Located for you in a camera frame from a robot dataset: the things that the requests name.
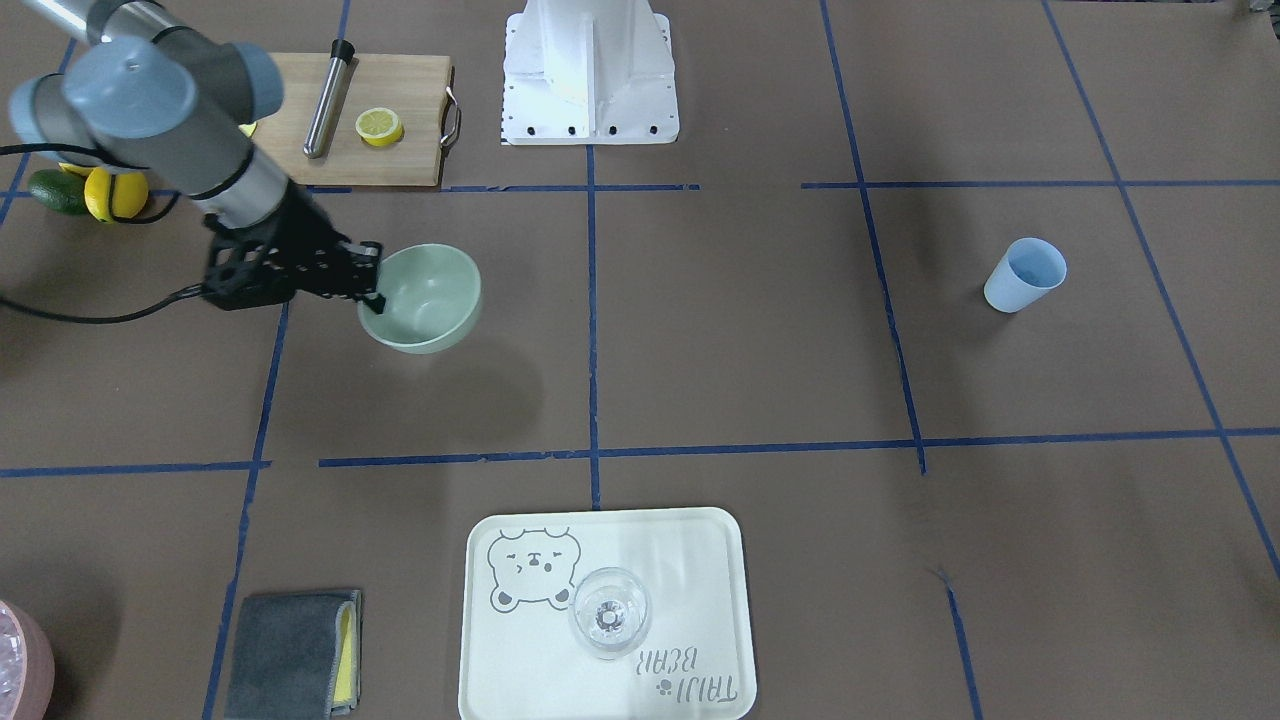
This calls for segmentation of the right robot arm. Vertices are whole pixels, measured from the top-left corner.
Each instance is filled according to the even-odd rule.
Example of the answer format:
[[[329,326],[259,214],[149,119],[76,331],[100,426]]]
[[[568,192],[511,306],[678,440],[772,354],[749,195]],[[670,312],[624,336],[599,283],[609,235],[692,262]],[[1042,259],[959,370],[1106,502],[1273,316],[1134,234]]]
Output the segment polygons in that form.
[[[13,152],[109,170],[150,170],[187,197],[212,232],[201,282],[172,301],[223,310],[307,292],[383,313],[383,247],[357,243],[244,126],[280,110],[275,61],[252,44],[216,44],[155,1],[33,1],[87,45],[64,73],[23,83],[9,101]]]

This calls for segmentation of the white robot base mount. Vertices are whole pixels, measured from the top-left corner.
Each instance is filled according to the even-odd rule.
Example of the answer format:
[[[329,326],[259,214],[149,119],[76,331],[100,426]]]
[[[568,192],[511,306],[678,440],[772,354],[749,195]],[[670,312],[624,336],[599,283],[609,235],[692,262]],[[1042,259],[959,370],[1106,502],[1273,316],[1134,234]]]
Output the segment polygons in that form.
[[[671,23],[648,1],[527,1],[506,19],[502,88],[507,146],[680,136]]]

